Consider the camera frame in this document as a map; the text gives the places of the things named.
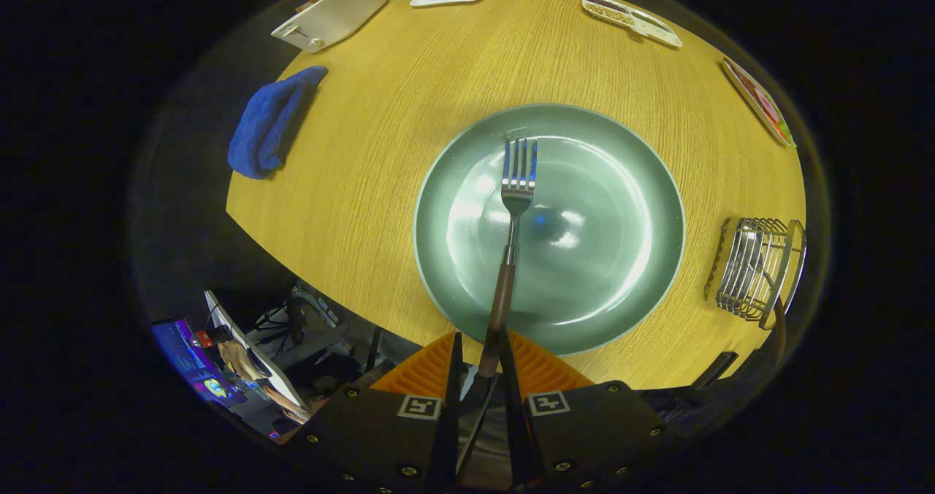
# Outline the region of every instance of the plate rim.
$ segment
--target plate rim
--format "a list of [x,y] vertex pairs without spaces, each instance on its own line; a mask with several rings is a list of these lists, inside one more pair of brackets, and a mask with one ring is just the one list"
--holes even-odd
[[[605,120],[611,121],[613,124],[619,125],[625,131],[628,131],[631,134],[633,134],[634,137],[637,137],[637,139],[640,140],[640,142],[644,144],[645,147],[648,148],[650,152],[652,152],[652,155],[654,155],[655,158],[657,158],[657,160],[659,161],[659,164],[661,164],[663,170],[665,170],[665,174],[667,174],[669,180],[672,181],[672,185],[675,187],[675,198],[679,201],[679,212],[681,213],[680,222],[682,223],[682,241],[681,241],[681,244],[679,245],[679,258],[678,258],[678,261],[676,261],[675,263],[675,270],[672,271],[672,278],[671,280],[668,281],[668,284],[665,285],[665,291],[663,291],[662,294],[659,295],[657,302],[655,302],[655,304],[652,305],[650,310],[646,311],[646,313],[644,314],[644,316],[640,318],[640,320],[635,321],[635,323],[631,325],[631,327],[627,328],[624,331],[621,331],[620,334],[615,335],[615,337],[610,338],[610,340],[601,342],[599,344],[595,344],[594,346],[590,348],[586,348],[584,350],[569,351],[567,354],[556,354],[558,355],[558,357],[570,357],[571,355],[584,354],[584,353],[587,353],[593,350],[597,350],[598,348],[602,348],[610,344],[611,342],[619,340],[619,338],[621,338],[623,335],[627,335],[631,330],[634,330],[634,328],[636,328],[638,325],[644,323],[644,321],[650,315],[652,315],[652,312],[656,311],[659,305],[662,304],[662,301],[665,300],[665,297],[668,296],[668,292],[671,291],[672,286],[675,285],[675,277],[678,277],[679,271],[682,270],[682,259],[684,258],[684,255],[685,255],[685,235],[687,235],[687,228],[688,228],[688,225],[685,224],[685,205],[684,203],[682,203],[682,191],[679,189],[679,184],[678,182],[675,181],[675,177],[674,175],[672,175],[672,171],[668,170],[668,165],[665,164],[665,161],[663,161],[662,157],[659,156],[659,153],[655,151],[655,149],[652,148],[652,146],[649,143],[647,143],[646,140],[644,140],[644,138],[641,137],[641,135],[637,134],[637,132],[627,127],[627,125],[622,124],[620,121],[614,120],[614,118],[611,118],[610,115],[601,114],[600,112],[591,110],[590,108],[577,107],[577,105],[573,105],[573,104],[563,104],[563,102],[531,102],[531,104],[518,104],[516,107],[504,108],[492,114],[485,115],[483,118],[480,118],[480,120],[474,121],[471,125],[468,125],[468,127],[465,127],[464,130],[454,135],[454,137],[451,138],[451,141],[448,141],[448,144],[445,145],[445,147],[442,148],[441,151],[438,151],[438,156],[435,157],[435,160],[432,161],[432,164],[430,165],[430,167],[428,167],[428,171],[425,172],[425,178],[423,178],[423,180],[421,181],[421,187],[419,187],[419,193],[417,194],[417,197],[415,200],[415,208],[414,210],[412,210],[412,257],[414,257],[415,259],[415,265],[416,265],[416,269],[419,272],[421,285],[423,285],[423,287],[425,288],[425,292],[427,292],[428,297],[432,301],[432,304],[435,305],[435,310],[438,310],[438,312],[440,312],[440,314],[443,317],[445,317],[445,320],[448,321],[448,324],[450,324],[455,330],[464,331],[462,330],[461,327],[458,327],[458,325],[455,324],[451,320],[451,317],[447,314],[444,308],[442,308],[441,305],[438,304],[437,298],[435,298],[435,295],[432,293],[432,288],[428,284],[428,281],[425,280],[425,273],[423,271],[423,268],[421,268],[421,262],[419,262],[418,235],[416,233],[416,224],[417,224],[418,217],[419,217],[419,207],[421,205],[421,199],[423,198],[423,193],[425,191],[425,185],[428,184],[428,178],[431,177],[432,172],[435,170],[435,165],[438,165],[438,162],[441,160],[441,157],[445,155],[445,153],[448,151],[448,149],[452,145],[454,145],[454,142],[458,141],[458,139],[463,137],[465,132],[470,131],[474,127],[477,127],[477,125],[481,124],[481,122],[487,121],[489,120],[489,118],[493,118],[495,115],[504,115],[508,112],[512,112],[515,110],[522,110],[525,108],[534,108],[534,107],[561,107],[561,108],[570,108],[573,110],[587,112],[589,114],[598,115],[598,117],[605,118]],[[465,334],[469,338],[471,337],[471,335],[468,335],[467,332],[465,332]]]

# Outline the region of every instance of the orange gripper pad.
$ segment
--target orange gripper pad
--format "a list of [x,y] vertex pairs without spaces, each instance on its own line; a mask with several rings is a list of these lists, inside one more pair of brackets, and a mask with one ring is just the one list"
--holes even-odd
[[453,348],[454,332],[451,332],[412,354],[371,388],[394,394],[445,398]]
[[523,400],[529,394],[574,390],[591,387],[594,384],[551,351],[529,341],[528,338],[515,331],[507,330],[507,333],[510,335],[516,378],[520,384],[520,395]]

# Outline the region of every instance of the round wooden table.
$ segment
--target round wooden table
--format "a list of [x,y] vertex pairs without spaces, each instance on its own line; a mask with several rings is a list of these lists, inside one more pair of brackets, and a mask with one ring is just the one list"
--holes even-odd
[[[725,376],[734,372],[768,332],[704,300],[721,224],[731,216],[804,223],[805,194],[795,149],[769,137],[722,71],[721,52],[651,10],[684,47],[592,18],[581,0],[410,1],[388,1],[348,39],[285,69],[280,78],[313,65],[329,72],[285,167],[266,180],[233,174],[231,217],[324,294],[428,344],[454,329],[428,297],[412,250],[417,194],[438,152],[504,108],[588,108],[662,157],[684,200],[687,237],[657,310],[619,340],[565,360],[594,381],[637,390],[691,384],[722,351],[739,354]],[[465,338],[465,360],[480,353]]]

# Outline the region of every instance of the fork tines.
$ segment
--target fork tines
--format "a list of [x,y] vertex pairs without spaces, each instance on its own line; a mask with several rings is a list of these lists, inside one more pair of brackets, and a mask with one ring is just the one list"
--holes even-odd
[[[523,156],[520,157],[520,148],[523,150]],[[503,154],[503,181],[502,185],[506,189],[518,191],[532,191],[535,188],[535,155],[538,153],[538,141],[532,140],[532,155],[529,156],[529,138],[516,138],[510,141],[507,137],[505,150]],[[512,171],[510,168],[512,154]]]

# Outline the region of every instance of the green plate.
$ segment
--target green plate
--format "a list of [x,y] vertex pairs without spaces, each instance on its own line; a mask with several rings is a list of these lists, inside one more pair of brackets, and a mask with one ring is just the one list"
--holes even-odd
[[535,197],[520,220],[507,327],[555,354],[624,335],[657,307],[679,269],[682,198],[637,134],[563,104],[497,112],[435,159],[412,228],[432,300],[482,342],[510,221],[500,201],[505,135],[538,139]]

